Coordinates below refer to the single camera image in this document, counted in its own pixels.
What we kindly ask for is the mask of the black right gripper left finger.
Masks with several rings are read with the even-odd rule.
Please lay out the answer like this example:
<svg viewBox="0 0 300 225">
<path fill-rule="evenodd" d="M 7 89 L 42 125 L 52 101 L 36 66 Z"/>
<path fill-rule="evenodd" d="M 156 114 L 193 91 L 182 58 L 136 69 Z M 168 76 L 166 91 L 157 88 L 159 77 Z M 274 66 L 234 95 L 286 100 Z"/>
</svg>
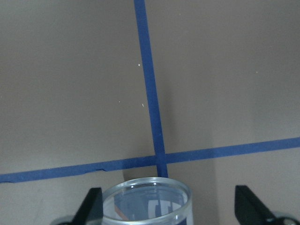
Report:
<svg viewBox="0 0 300 225">
<path fill-rule="evenodd" d="M 100 225 L 103 220 L 103 196 L 100 187 L 91 188 L 77 213 L 72 225 Z"/>
</svg>

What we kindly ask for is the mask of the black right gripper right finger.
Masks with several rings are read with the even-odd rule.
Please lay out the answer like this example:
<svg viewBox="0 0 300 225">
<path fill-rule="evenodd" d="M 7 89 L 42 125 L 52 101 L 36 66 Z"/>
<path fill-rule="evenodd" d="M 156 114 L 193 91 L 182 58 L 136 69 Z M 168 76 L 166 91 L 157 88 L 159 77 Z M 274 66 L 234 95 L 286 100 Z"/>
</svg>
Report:
<svg viewBox="0 0 300 225">
<path fill-rule="evenodd" d="M 273 225 L 277 219 L 246 185 L 235 186 L 235 217 L 240 225 Z"/>
</svg>

